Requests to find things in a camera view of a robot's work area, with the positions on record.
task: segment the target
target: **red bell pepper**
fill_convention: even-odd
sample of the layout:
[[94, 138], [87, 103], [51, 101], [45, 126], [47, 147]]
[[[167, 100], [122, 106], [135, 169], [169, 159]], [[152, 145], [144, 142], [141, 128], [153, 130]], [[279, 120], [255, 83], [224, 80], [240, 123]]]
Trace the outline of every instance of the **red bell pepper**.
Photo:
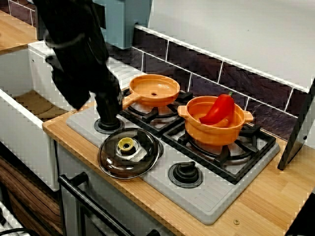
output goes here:
[[229, 92], [228, 94], [221, 94], [216, 99], [210, 111], [208, 111], [208, 113], [199, 120], [202, 124], [214, 125], [219, 123], [233, 111], [234, 99], [232, 98], [232, 92]]

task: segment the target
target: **black oven handle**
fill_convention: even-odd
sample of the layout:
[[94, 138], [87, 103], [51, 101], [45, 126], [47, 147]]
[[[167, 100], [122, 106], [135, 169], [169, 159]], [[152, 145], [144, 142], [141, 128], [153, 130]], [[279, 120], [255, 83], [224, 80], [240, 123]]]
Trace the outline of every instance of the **black oven handle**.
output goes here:
[[[104, 222], [111, 230], [113, 230], [118, 236], [134, 236], [132, 232], [126, 229], [121, 223], [119, 223], [114, 217], [112, 217], [106, 210], [104, 210], [99, 204], [97, 204], [91, 197], [89, 197], [78, 186], [89, 180], [89, 176], [82, 172], [72, 179], [68, 179], [65, 175], [61, 175], [58, 178], [58, 182], [64, 187], [70, 194], [72, 194], [84, 207], [91, 211], [96, 217]], [[160, 236], [156, 230], [151, 231], [147, 236]]]

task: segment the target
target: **pot lid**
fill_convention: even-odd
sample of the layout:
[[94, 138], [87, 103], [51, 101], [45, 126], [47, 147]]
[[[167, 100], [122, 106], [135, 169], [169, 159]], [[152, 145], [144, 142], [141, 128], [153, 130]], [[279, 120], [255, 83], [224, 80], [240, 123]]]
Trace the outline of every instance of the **pot lid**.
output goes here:
[[111, 134], [98, 151], [101, 169], [111, 177], [130, 179], [152, 168], [163, 154], [163, 146], [149, 132], [126, 128]]

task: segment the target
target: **black burner grate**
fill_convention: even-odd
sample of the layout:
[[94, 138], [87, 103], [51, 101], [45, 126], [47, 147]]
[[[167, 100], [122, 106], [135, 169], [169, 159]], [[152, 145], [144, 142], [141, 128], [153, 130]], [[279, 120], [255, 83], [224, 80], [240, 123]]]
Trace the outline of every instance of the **black burner grate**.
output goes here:
[[[130, 95], [129, 89], [124, 91], [124, 96]], [[181, 123], [184, 121], [182, 117], [180, 117], [177, 113], [178, 106], [186, 105], [191, 99], [193, 95], [191, 92], [180, 92], [175, 102], [167, 105], [167, 107], [172, 111], [170, 114], [160, 115], [158, 113], [158, 108], [154, 107], [149, 113], [143, 113], [129, 106], [127, 109], [120, 112], [120, 115], [140, 126], [141, 128], [151, 132], [157, 137], [161, 137], [162, 134], [169, 129], [170, 127], [174, 127], [174, 125]], [[156, 127], [152, 124], [152, 121], [155, 119], [166, 119], [174, 117], [174, 119], [168, 123], [166, 123], [163, 127]]]
[[[187, 132], [185, 132], [185, 134], [182, 135], [177, 141], [172, 137], [183, 130], [185, 130], [185, 122], [182, 122], [169, 131], [165, 132], [162, 136], [162, 140], [192, 160], [198, 162], [200, 165], [206, 167], [210, 171], [216, 173], [233, 184], [237, 184], [276, 142], [276, 138], [262, 132], [259, 126], [250, 126], [246, 124], [240, 132], [240, 137], [251, 139], [251, 144], [242, 142], [240, 140], [235, 141], [235, 144], [239, 146], [245, 153], [231, 156], [228, 146], [223, 146], [220, 154], [213, 154], [199, 147]], [[257, 149], [258, 138], [266, 142], [261, 150]], [[200, 153], [212, 158], [212, 160], [210, 158], [205, 158], [203, 155], [200, 155]], [[241, 160], [244, 158], [248, 158], [248, 161], [238, 173], [233, 174], [224, 168], [224, 165], [227, 161]]]

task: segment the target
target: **lid knob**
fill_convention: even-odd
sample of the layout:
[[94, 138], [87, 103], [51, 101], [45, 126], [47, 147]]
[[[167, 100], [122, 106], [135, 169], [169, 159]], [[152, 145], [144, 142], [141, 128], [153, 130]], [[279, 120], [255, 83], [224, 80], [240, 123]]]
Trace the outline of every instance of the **lid knob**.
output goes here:
[[132, 138], [123, 138], [123, 139], [120, 139], [120, 141], [118, 142], [118, 148], [121, 150], [121, 151], [130, 151], [134, 146], [134, 143], [133, 143], [133, 139]]

